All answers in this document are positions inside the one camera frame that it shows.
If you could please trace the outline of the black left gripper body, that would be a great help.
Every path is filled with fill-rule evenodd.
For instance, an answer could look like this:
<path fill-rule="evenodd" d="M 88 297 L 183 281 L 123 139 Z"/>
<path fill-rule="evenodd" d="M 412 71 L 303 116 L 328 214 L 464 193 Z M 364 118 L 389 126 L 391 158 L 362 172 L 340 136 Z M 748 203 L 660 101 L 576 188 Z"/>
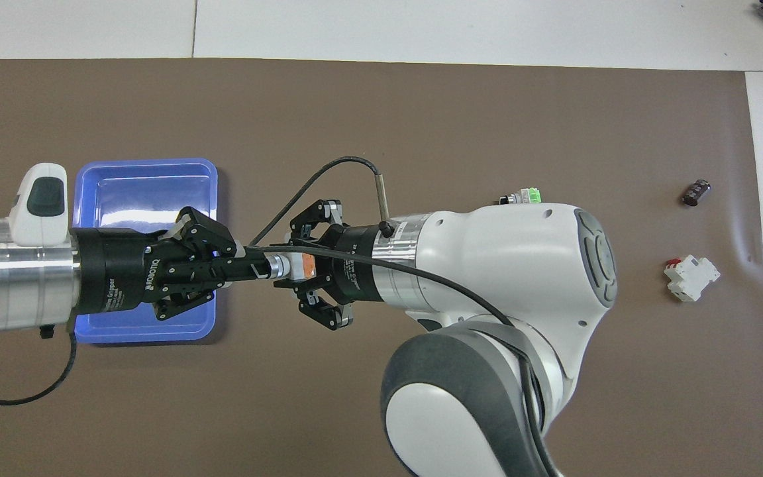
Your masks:
<path fill-rule="evenodd" d="M 133 229 L 72 229 L 81 277 L 73 314 L 127 311 L 145 293 L 146 247 L 156 238 Z"/>

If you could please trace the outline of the dark brown terminal block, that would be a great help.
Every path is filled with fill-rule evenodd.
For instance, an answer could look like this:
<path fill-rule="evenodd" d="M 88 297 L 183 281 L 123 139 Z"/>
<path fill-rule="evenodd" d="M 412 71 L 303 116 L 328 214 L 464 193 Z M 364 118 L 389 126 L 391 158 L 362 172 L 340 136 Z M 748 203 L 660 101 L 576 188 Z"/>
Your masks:
<path fill-rule="evenodd" d="M 706 193 L 711 191 L 711 182 L 703 179 L 697 179 L 686 188 L 680 201 L 688 207 L 696 207 Z"/>

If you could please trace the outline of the green selector switch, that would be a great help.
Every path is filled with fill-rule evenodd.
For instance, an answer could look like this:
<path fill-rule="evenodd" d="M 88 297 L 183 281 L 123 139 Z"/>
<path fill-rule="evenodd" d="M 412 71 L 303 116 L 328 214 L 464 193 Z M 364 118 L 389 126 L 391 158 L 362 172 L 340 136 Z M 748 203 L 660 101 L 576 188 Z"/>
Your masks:
<path fill-rule="evenodd" d="M 542 203 L 541 191 L 537 187 L 522 187 L 518 191 L 503 194 L 497 199 L 497 205 L 514 203 Z"/>

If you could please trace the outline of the blue plastic tray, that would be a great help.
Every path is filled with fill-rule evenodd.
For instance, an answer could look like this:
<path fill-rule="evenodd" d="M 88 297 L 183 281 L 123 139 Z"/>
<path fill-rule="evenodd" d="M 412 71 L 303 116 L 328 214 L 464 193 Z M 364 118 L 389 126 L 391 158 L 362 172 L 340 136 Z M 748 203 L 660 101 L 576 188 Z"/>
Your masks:
<path fill-rule="evenodd" d="M 191 206 L 216 218 L 219 173 L 207 159 L 95 161 L 76 176 L 73 226 L 169 229 L 179 210 Z M 214 301 L 165 321 L 152 306 L 78 316 L 79 343 L 123 344 L 198 341 L 215 326 Z"/>

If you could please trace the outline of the white circuit breaker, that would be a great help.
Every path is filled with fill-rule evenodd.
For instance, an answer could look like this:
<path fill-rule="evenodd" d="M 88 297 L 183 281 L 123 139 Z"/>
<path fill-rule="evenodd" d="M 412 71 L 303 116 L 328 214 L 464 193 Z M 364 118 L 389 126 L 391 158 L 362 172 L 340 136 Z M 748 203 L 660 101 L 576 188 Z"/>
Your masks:
<path fill-rule="evenodd" d="M 699 301 L 703 290 L 721 277 L 721 273 L 706 257 L 687 256 L 667 260 L 664 274 L 669 279 L 667 290 L 682 302 Z"/>

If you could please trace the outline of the brown table mat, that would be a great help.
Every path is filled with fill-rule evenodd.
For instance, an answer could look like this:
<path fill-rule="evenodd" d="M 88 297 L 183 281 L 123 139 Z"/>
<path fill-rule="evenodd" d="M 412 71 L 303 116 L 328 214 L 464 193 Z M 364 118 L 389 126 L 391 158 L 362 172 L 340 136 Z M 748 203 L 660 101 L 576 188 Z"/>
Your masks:
<path fill-rule="evenodd" d="M 619 293 L 549 429 L 567 477 L 763 477 L 763 250 L 746 82 L 734 72 L 174 58 L 0 60 L 0 217 L 26 170 L 205 158 L 248 240 L 324 163 L 358 155 L 391 213 L 467 212 L 522 187 L 603 225 Z M 680 199 L 697 179 L 711 191 Z M 721 273 L 699 301 L 665 263 Z M 380 303 L 330 331 L 234 284 L 193 344 L 80 345 L 60 389 L 0 407 L 0 477 L 407 477 L 380 384 L 422 332 Z"/>

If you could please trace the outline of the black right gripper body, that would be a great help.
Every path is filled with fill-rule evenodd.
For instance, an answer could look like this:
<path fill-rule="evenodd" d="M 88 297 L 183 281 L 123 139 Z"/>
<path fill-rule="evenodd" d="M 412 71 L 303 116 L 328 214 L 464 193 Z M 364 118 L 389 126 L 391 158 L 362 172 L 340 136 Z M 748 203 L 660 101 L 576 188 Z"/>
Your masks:
<path fill-rule="evenodd" d="M 378 235 L 377 225 L 331 225 L 328 229 L 328 246 L 338 252 L 370 258 Z M 333 258 L 329 269 L 335 284 L 328 293 L 337 302 L 382 301 L 376 287 L 373 266 L 370 264 Z"/>

